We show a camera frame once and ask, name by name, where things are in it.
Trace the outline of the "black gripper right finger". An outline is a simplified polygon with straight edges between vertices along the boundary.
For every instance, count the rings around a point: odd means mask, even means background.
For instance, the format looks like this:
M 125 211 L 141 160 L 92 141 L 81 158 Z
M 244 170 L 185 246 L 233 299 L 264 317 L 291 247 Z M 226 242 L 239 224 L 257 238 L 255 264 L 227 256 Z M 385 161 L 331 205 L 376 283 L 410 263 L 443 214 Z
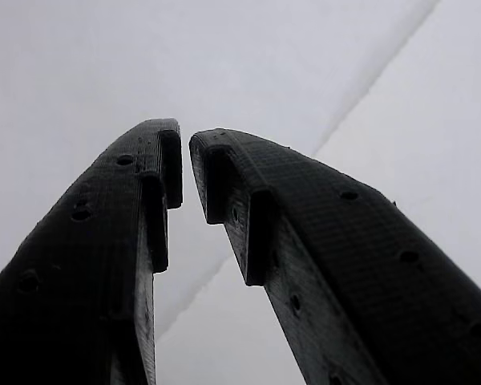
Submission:
M 481 289 L 379 191 L 231 129 L 189 151 L 206 221 L 308 384 L 481 384 Z

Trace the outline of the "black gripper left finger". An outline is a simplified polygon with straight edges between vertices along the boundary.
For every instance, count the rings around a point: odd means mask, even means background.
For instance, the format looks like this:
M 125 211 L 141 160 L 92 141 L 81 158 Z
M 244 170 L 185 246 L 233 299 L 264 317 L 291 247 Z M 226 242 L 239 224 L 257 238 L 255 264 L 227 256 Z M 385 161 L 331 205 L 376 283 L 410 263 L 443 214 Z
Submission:
M 183 201 L 180 127 L 115 140 L 0 273 L 0 384 L 153 384 L 154 276 Z

